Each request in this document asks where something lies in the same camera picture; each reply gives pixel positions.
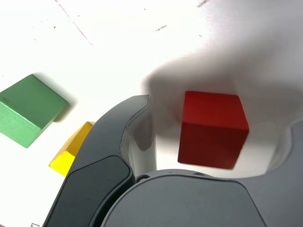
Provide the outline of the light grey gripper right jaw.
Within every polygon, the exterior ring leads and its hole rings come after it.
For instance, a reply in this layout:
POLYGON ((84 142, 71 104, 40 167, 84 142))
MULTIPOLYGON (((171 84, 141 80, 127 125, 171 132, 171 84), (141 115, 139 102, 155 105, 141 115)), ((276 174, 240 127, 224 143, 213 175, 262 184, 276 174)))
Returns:
POLYGON ((153 176, 125 192, 104 227, 300 227, 303 224, 303 124, 291 127, 291 152, 264 175, 223 179, 153 176))

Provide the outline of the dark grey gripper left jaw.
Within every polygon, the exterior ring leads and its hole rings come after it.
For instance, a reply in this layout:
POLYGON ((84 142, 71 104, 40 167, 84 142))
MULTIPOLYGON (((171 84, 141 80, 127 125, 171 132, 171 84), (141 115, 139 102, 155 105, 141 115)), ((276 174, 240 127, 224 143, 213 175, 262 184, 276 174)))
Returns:
POLYGON ((99 227, 115 201, 156 170, 148 95, 133 96, 93 125, 45 220, 47 227, 99 227))

